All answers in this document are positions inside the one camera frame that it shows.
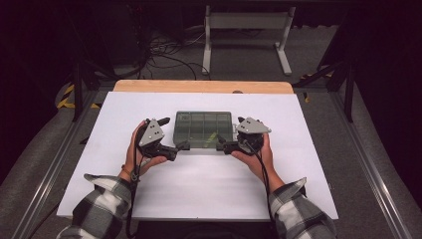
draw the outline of plaid sleeve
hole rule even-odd
[[[85,179],[95,190],[75,207],[72,225],[57,238],[115,238],[130,208],[129,183],[115,176],[85,174]]]
[[[306,178],[286,184],[270,195],[279,238],[335,238],[335,226],[322,210],[306,198]]]

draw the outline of gray carpet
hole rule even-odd
[[[280,33],[264,31],[253,38],[238,32],[215,33],[212,37],[210,77],[214,81],[287,81],[294,83],[300,76],[315,71],[334,32],[335,28],[303,28],[291,31],[286,48],[287,57],[293,70],[293,75],[290,77],[283,75],[273,47],[273,43],[280,38]],[[199,42],[171,55],[179,60],[200,65],[202,56],[203,44]],[[178,64],[162,57],[154,57],[154,60],[156,65],[162,67]],[[198,79],[208,79],[207,76],[201,75],[199,67],[194,65],[191,67]],[[185,66],[169,69],[149,67],[149,70],[142,70],[140,77],[150,79],[151,75],[154,79],[193,79],[191,71]],[[58,93],[58,99],[63,95],[65,88],[66,86]],[[95,103],[102,103],[109,90],[108,87],[102,87],[102,90],[97,93]],[[322,168],[332,187],[332,197],[339,214],[339,219],[335,220],[338,238],[394,238],[329,93],[315,89],[308,89],[308,91],[311,99],[309,103],[305,103],[302,93],[298,93],[298,98]],[[89,109],[84,118],[71,145],[71,153],[37,217],[37,223],[63,197],[64,188],[84,150],[80,141],[90,135],[99,111],[99,109]],[[72,123],[73,113],[72,109],[60,109],[59,113],[40,130],[28,145],[0,186],[1,238],[11,238],[13,235]],[[417,207],[391,165],[358,92],[355,92],[353,117],[363,144],[380,171],[406,226],[413,238],[422,238],[420,208]],[[53,213],[33,238],[55,238],[59,231],[69,223],[70,220],[57,217]],[[121,231],[118,238],[125,238],[124,230]]]

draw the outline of person's right hand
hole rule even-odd
[[[270,185],[270,193],[276,190],[277,188],[284,185],[283,181],[277,175],[276,170],[273,165],[273,151],[270,147],[270,137],[267,133],[263,133],[264,144],[258,154],[261,155],[263,163],[267,169]],[[264,182],[264,175],[261,166],[261,162],[256,155],[247,155],[241,151],[233,151],[232,156],[244,162],[248,165],[249,169],[258,177],[262,182]]]

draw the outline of table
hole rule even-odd
[[[162,143],[172,145],[176,110],[229,111],[233,119],[250,114],[259,117],[273,130],[274,155],[282,155],[275,159],[276,170],[287,182],[306,176],[309,198],[331,218],[338,218],[290,84],[169,80],[116,83],[105,99],[57,214],[72,216],[76,204],[93,189],[83,179],[84,173],[116,174],[121,165],[117,158],[124,158],[127,140],[145,115],[171,118],[162,127],[167,135]],[[215,149],[180,151],[174,162],[161,164],[146,173],[138,185],[140,191],[132,214],[140,220],[269,220],[262,182],[246,165]]]

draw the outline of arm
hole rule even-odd
[[[256,156],[240,151],[233,151],[232,155],[247,164],[264,182],[262,166]],[[332,220],[306,198],[306,179],[285,184],[277,174],[267,133],[264,133],[261,155],[269,178],[271,216],[276,220],[279,238],[335,238]]]
[[[133,170],[133,151],[135,149],[136,130],[133,132],[127,148],[126,161],[118,176],[85,175],[85,179],[95,185],[73,211],[72,224],[59,233],[57,238],[115,238],[121,230],[123,215],[131,206],[130,175]],[[140,163],[142,155],[136,150],[136,160]],[[140,170],[145,174],[152,166],[166,160],[163,156],[153,158]]]

